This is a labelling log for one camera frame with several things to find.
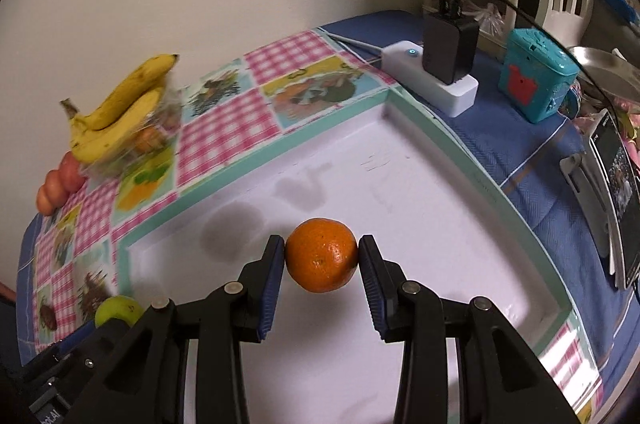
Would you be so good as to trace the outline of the pink checkered fruit tablecloth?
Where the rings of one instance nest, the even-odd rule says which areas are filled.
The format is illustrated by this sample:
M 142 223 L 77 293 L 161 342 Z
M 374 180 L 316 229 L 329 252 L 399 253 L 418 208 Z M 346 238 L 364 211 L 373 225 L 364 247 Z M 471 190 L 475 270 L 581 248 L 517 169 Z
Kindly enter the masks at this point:
M 22 359 L 86 323 L 96 292 L 186 302 L 238 268 L 196 245 L 207 219 L 247 256 L 269 227 L 331 217 L 407 252 L 437 291 L 495 300 L 588 422 L 603 385 L 576 300 L 461 125 L 318 28 L 171 90 L 163 147 L 25 233 Z

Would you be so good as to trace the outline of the orange mandarin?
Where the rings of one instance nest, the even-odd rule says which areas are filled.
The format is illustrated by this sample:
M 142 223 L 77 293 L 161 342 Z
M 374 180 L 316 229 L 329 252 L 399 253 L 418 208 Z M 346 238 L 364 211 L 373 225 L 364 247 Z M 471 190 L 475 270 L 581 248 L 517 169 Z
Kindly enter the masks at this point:
M 308 219 L 286 239 L 285 263 L 291 278 L 307 292 L 336 291 L 352 280 L 358 267 L 355 236 L 337 220 Z

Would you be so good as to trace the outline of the white tray with teal rim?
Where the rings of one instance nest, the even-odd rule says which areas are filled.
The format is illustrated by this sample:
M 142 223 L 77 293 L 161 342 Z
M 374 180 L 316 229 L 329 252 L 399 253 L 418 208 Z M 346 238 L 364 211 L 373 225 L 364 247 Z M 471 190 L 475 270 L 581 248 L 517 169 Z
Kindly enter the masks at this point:
M 119 287 L 140 303 L 205 297 L 307 219 L 370 234 L 439 296 L 489 298 L 533 350 L 570 296 L 533 231 L 446 128 L 393 89 L 345 106 L 222 166 L 122 230 Z M 311 294 L 284 277 L 271 331 L 244 345 L 255 423 L 388 423 L 402 349 L 373 329 L 359 279 Z

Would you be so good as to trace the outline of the white power strip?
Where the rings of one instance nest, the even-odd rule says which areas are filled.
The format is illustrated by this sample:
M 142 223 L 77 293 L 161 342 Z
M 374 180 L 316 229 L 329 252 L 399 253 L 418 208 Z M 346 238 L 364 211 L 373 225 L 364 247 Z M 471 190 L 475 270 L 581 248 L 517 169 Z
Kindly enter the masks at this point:
M 474 106 L 478 81 L 466 74 L 445 84 L 422 66 L 423 48 L 408 40 L 382 48 L 381 70 L 414 92 L 448 118 L 456 118 Z

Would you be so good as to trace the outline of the yellow banana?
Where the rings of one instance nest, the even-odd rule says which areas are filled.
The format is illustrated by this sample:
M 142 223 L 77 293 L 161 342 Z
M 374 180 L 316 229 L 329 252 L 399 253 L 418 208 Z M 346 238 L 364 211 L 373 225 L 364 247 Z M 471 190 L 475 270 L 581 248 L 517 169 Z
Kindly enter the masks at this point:
M 120 82 L 96 110 L 88 115 L 81 114 L 70 99 L 62 100 L 61 106 L 69 120 L 81 122 L 91 130 L 107 128 L 145 92 L 156 86 L 178 60 L 178 54 L 159 54 L 149 58 Z
M 149 120 L 165 95 L 165 86 L 143 94 L 111 125 L 91 129 L 79 119 L 70 118 L 70 152 L 80 164 L 90 165 L 114 154 Z

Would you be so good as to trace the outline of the blue plaid bedsheet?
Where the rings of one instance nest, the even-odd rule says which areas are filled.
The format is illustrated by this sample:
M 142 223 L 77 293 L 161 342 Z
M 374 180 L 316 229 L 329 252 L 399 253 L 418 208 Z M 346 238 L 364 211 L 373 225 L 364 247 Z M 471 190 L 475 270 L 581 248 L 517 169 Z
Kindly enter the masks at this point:
M 87 184 L 70 198 L 80 215 L 75 248 L 84 252 L 105 244 L 115 268 L 112 285 L 139 300 L 158 293 L 178 302 L 194 300 L 238 270 L 192 242 L 196 224 L 224 206 L 224 195 L 238 192 L 247 175 L 263 175 L 285 156 L 299 170 L 306 168 L 308 161 L 298 155 L 304 144 L 341 150 L 349 142 L 375 141 L 390 124 L 378 114 L 387 106 L 432 155 L 442 153 L 445 141 L 468 151 L 536 234 L 528 257 L 547 279 L 556 306 L 550 321 L 537 322 L 533 340 L 574 403 L 600 408 L 636 366 L 639 309 L 634 294 L 616 290 L 606 275 L 561 173 L 562 158 L 582 150 L 579 132 L 559 113 L 537 124 L 526 121 L 498 91 L 499 62 L 486 50 L 474 62 L 480 90 L 469 111 L 448 118 L 419 99 L 407 99 L 384 76 L 367 44 L 416 40 L 419 32 L 420 22 L 411 14 L 365 14 L 282 38 L 231 61 L 227 70 L 238 79 L 214 98 L 206 89 L 221 80 L 221 70 L 192 80 L 182 95 L 200 105 L 184 109 L 174 185 L 124 215 L 116 210 L 114 182 Z M 284 124 L 279 135 L 256 146 L 235 140 L 230 158 L 222 160 L 210 136 L 213 126 L 226 124 L 243 136 L 254 115 L 265 110 L 266 84 L 317 63 L 322 54 L 342 58 L 378 87 L 344 106 Z M 367 112 L 378 115 L 368 128 L 357 128 L 354 119 Z

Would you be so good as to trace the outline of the teal toy box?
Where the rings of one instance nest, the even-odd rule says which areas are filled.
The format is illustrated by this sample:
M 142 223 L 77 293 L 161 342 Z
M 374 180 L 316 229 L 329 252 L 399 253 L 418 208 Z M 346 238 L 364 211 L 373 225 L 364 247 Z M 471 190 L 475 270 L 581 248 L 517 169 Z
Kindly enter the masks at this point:
M 578 72 L 576 63 L 547 35 L 536 28 L 514 28 L 506 40 L 498 89 L 537 124 L 559 110 Z

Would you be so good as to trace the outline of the smartphone on stand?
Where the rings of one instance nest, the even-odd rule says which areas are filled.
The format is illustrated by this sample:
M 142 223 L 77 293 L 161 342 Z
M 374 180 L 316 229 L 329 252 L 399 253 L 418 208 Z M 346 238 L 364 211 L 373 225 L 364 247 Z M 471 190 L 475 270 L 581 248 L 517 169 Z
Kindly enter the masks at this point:
M 634 162 L 608 111 L 582 133 L 585 149 L 560 161 L 560 169 L 587 219 L 599 256 L 616 288 L 639 277 L 639 181 Z

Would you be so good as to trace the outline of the lower yellow banana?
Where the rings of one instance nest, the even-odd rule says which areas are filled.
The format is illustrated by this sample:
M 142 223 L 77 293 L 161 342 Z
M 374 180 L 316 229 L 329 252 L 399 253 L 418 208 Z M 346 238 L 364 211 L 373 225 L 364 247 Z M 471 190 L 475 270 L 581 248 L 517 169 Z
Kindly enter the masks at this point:
M 111 125 L 91 129 L 79 119 L 70 118 L 70 152 L 80 164 L 90 165 L 114 154 L 149 120 L 165 95 L 165 86 L 143 94 Z

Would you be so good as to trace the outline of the red apple nearest bananas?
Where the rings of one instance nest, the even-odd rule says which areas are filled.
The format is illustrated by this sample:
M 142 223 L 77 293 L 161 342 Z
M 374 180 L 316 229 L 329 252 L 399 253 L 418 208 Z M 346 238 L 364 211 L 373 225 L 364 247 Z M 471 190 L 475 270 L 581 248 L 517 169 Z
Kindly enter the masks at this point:
M 87 180 L 87 177 L 80 171 L 80 163 L 70 151 L 64 154 L 58 166 L 58 174 L 68 194 L 78 192 Z

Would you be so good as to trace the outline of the green jujube fruit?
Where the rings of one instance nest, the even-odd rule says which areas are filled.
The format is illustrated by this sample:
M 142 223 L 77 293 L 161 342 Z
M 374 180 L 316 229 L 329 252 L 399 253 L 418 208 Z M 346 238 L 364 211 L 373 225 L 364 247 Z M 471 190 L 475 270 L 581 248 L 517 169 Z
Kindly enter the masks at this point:
M 144 314 L 142 306 L 133 298 L 123 295 L 109 297 L 98 307 L 94 325 L 98 328 L 107 321 L 117 319 L 132 328 Z

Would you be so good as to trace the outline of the black power adapter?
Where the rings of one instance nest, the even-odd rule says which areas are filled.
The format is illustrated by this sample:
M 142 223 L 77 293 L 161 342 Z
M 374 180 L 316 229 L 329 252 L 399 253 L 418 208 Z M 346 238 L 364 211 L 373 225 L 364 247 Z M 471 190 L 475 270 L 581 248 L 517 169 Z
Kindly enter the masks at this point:
M 474 18 L 428 14 L 424 18 L 423 69 L 445 85 L 472 70 L 480 26 Z

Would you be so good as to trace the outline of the middle red apple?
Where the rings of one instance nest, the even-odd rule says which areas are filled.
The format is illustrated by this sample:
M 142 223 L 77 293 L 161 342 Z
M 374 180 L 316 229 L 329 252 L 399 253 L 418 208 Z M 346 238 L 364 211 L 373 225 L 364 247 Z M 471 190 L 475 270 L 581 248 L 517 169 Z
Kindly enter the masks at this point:
M 44 192 L 54 208 L 62 207 L 67 199 L 68 192 L 62 183 L 61 175 L 58 170 L 49 170 L 44 180 Z

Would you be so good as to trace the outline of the far orange-red apple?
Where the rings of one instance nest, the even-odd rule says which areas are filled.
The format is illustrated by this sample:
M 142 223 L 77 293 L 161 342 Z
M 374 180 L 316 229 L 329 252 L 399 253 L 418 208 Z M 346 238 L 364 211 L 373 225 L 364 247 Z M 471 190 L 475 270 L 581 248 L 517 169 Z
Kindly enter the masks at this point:
M 49 217 L 55 212 L 55 207 L 49 200 L 46 190 L 44 190 L 44 186 L 41 186 L 38 189 L 36 195 L 36 207 L 38 212 L 44 217 Z

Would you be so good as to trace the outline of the clear plastic fruit container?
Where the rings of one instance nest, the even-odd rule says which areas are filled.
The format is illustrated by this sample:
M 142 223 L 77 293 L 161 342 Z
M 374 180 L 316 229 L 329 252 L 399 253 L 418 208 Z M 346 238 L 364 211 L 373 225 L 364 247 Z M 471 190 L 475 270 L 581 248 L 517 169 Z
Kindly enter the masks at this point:
M 182 102 L 180 92 L 174 86 L 160 86 L 166 87 L 165 95 L 151 118 L 111 156 L 90 165 L 81 164 L 85 175 L 96 179 L 115 177 L 145 155 L 166 147 L 180 126 Z

